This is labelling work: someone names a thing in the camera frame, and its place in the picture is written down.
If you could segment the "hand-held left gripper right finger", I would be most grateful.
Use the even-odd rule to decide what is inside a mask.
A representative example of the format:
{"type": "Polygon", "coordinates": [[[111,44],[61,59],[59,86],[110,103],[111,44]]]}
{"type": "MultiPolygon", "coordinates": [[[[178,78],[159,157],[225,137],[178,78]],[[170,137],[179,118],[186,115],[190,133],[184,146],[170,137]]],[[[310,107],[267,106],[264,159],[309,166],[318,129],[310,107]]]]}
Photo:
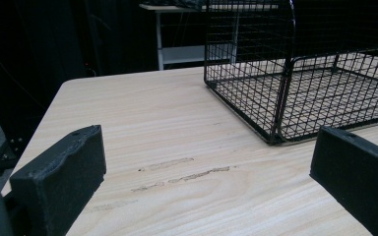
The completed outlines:
{"type": "Polygon", "coordinates": [[[310,176],[378,236],[378,146],[345,130],[323,127],[310,176]]]}

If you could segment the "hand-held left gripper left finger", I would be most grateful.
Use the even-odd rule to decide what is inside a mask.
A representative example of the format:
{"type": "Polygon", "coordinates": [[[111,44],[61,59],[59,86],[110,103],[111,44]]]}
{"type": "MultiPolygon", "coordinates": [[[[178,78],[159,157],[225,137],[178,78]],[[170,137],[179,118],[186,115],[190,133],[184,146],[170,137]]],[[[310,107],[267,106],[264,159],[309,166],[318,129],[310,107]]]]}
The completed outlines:
{"type": "Polygon", "coordinates": [[[11,178],[12,196],[27,212],[27,236],[65,236],[104,180],[102,129],[76,130],[11,178]]]}

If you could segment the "black metal stand base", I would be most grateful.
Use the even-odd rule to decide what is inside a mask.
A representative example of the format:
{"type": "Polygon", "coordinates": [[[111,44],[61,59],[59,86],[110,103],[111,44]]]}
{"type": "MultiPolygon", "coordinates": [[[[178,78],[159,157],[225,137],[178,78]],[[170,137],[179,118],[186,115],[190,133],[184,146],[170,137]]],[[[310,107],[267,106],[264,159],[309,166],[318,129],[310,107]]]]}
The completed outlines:
{"type": "Polygon", "coordinates": [[[0,175],[14,168],[21,157],[20,148],[15,140],[5,141],[0,147],[0,175]]]}

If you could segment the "dark curtain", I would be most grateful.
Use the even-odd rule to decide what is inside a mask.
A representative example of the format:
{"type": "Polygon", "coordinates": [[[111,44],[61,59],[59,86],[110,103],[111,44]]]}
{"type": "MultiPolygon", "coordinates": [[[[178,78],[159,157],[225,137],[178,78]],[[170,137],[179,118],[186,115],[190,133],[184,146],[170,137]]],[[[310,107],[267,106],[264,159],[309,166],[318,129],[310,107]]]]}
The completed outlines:
{"type": "Polygon", "coordinates": [[[37,123],[69,80],[151,71],[139,0],[0,0],[0,124],[37,123]]]}

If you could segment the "white metal shelf table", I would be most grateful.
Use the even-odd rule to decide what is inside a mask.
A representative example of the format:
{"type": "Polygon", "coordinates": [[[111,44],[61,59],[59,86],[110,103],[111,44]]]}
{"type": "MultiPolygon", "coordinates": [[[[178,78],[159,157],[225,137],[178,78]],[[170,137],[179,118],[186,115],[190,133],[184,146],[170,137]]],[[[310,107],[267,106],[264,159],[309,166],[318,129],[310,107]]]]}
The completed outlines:
{"type": "Polygon", "coordinates": [[[210,56],[205,52],[204,45],[190,45],[190,46],[171,46],[164,47],[162,45],[161,35],[161,15],[162,14],[185,14],[195,13],[194,9],[178,7],[178,6],[155,6],[140,4],[142,9],[152,11],[156,15],[156,36],[157,36],[157,66],[160,71],[164,69],[165,65],[193,63],[207,59],[228,59],[231,63],[236,61],[236,45],[231,43],[221,44],[220,47],[231,50],[229,55],[217,54],[210,56]]]}

